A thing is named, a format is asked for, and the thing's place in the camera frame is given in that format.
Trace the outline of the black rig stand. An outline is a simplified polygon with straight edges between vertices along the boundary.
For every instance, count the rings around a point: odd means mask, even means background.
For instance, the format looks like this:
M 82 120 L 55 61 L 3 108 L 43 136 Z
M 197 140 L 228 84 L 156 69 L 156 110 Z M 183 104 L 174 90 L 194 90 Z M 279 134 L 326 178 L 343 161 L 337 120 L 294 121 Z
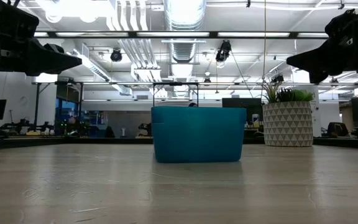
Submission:
M 33 85 L 37 86 L 36 89 L 36 100 L 35 100 L 35 116 L 34 116 L 34 123 L 31 126 L 31 128 L 29 129 L 29 131 L 34 131 L 36 132 L 39 128 L 41 128 L 42 126 L 38 126 L 37 125 L 37 121 L 38 121 L 38 113 L 39 113 L 39 98 L 40 98 L 40 94 L 42 91 L 44 91 L 48 86 L 50 85 L 65 85 L 67 87 L 72 86 L 72 87 L 76 87 L 76 85 L 80 85 L 80 90 L 78 90 L 79 92 L 79 100 L 78 100 L 78 116 L 81 117 L 81 109 L 82 109 L 82 101 L 83 101 L 83 92 L 84 92 L 84 84 L 83 82 L 61 82 L 61 81 L 57 81 L 57 82 L 51 82 L 51 83 L 42 83 L 42 82 L 33 82 Z

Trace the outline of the black overhead light bar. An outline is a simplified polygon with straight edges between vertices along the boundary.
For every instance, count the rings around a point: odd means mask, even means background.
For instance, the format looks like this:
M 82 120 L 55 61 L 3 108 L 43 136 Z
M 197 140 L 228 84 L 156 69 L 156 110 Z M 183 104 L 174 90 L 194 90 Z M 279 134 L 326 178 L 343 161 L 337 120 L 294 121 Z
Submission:
M 324 32 L 38 31 L 43 39 L 327 39 Z

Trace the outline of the black office chair back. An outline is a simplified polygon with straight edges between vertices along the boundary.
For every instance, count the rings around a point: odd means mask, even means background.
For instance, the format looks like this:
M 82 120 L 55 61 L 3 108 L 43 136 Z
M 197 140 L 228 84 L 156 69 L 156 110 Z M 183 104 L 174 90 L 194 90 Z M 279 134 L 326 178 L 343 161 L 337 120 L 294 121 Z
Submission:
M 346 137 L 349 131 L 344 123 L 331 122 L 328 124 L 328 136 L 331 138 Z

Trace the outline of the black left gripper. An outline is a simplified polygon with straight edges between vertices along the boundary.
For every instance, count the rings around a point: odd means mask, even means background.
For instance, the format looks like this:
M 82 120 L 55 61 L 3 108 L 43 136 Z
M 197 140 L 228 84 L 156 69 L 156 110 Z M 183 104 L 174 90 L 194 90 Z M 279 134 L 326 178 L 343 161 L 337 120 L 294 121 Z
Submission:
M 17 7 L 20 0 L 0 0 L 0 72 L 22 72 L 37 77 L 58 75 L 82 64 L 56 44 L 42 45 L 34 34 L 39 19 Z

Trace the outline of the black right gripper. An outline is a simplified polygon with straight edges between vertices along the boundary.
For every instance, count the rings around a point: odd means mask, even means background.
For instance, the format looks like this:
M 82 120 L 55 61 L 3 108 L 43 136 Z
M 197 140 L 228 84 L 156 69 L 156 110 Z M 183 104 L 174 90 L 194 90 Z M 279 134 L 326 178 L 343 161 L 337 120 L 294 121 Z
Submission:
M 320 47 L 288 57 L 288 65 L 309 73 L 310 83 L 321 83 L 328 75 L 358 73 L 358 13 L 348 9 L 324 28 L 328 35 Z

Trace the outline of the silver ventilation duct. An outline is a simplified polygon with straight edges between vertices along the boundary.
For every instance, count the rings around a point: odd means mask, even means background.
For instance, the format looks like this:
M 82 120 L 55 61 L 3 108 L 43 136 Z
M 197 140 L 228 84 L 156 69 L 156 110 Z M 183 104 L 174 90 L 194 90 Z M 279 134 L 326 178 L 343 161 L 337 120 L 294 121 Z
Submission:
M 163 0 L 165 23 L 170 31 L 197 31 L 203 26 L 206 0 Z M 170 52 L 177 63 L 193 60 L 196 43 L 172 43 Z

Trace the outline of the black background robot arms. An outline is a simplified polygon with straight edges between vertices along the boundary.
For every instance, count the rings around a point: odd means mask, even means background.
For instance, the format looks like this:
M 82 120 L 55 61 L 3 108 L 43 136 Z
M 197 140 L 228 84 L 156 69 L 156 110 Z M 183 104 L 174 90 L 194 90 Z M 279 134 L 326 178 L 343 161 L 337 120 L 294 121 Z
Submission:
M 21 119 L 18 123 L 6 123 L 0 127 L 0 130 L 7 132 L 10 136 L 48 136 L 54 135 L 54 129 L 48 121 L 37 126 L 27 119 Z

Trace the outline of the white triangle-patterned plant pot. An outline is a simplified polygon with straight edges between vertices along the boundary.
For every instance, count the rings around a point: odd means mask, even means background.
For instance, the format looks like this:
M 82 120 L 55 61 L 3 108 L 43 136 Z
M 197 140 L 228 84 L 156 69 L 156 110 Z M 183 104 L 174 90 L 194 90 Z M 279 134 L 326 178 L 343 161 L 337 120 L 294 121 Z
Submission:
M 313 121 L 308 101 L 287 101 L 262 106 L 264 142 L 277 147 L 311 147 Z

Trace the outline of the blue lit screen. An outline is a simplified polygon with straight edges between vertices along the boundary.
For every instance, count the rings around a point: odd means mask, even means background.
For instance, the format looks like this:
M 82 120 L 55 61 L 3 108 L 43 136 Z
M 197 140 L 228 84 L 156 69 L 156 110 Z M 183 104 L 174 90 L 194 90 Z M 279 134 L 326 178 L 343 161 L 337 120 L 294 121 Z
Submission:
M 78 117 L 78 103 L 56 98 L 55 122 L 68 121 L 71 117 Z

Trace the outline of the teal plastic basket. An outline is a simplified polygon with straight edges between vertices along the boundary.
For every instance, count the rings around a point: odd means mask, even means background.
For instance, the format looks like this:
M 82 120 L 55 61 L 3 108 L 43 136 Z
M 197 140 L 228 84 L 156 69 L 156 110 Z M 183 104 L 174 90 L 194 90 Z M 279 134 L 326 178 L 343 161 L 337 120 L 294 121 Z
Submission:
M 154 154 L 160 163 L 236 162 L 241 158 L 245 108 L 151 108 Z

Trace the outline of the green succulent plant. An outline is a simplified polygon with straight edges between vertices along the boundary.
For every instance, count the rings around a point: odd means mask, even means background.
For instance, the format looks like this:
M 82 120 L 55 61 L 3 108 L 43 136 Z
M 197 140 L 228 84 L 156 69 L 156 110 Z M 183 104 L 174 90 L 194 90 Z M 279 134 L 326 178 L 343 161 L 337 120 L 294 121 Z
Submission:
M 262 96 L 266 98 L 269 103 L 312 101 L 314 99 L 314 94 L 312 92 L 292 88 L 282 88 L 282 82 L 263 82 L 261 87 L 265 91 L 265 94 Z

